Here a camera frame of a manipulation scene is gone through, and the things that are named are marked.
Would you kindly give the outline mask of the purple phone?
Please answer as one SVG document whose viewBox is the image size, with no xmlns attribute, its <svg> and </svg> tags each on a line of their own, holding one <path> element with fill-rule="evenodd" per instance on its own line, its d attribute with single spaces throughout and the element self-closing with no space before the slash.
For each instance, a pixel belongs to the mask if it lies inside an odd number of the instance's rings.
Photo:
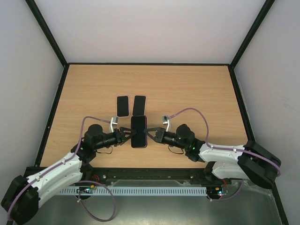
<svg viewBox="0 0 300 225">
<path fill-rule="evenodd" d="M 145 148 L 147 146 L 147 136 L 144 130 L 147 128 L 146 116 L 131 117 L 131 129 L 136 131 L 131 138 L 132 148 Z"/>
</svg>

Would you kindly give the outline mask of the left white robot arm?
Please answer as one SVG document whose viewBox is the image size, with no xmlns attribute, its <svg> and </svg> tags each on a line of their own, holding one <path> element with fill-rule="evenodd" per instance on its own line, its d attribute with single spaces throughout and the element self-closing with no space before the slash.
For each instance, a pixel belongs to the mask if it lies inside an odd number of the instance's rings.
<svg viewBox="0 0 300 225">
<path fill-rule="evenodd" d="M 98 149 L 122 145 L 135 134 L 136 130 L 125 127 L 106 134 L 99 124 L 89 126 L 80 134 L 79 143 L 58 162 L 36 174 L 19 175 L 11 181 L 0 203 L 8 220 L 19 225 L 27 223 L 51 197 L 82 179 Z"/>
</svg>

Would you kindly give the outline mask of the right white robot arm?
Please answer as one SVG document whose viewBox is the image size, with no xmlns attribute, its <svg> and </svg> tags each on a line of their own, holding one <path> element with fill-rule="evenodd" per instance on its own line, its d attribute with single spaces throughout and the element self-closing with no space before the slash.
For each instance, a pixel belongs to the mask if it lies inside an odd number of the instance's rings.
<svg viewBox="0 0 300 225">
<path fill-rule="evenodd" d="M 219 179 L 245 179 L 271 189 L 280 175 L 281 161 L 254 141 L 238 146 L 214 145 L 197 139 L 186 124 L 174 133 L 162 127 L 148 128 L 144 133 L 157 143 L 184 150 L 194 162 L 206 162 L 204 177 L 211 184 Z"/>
</svg>

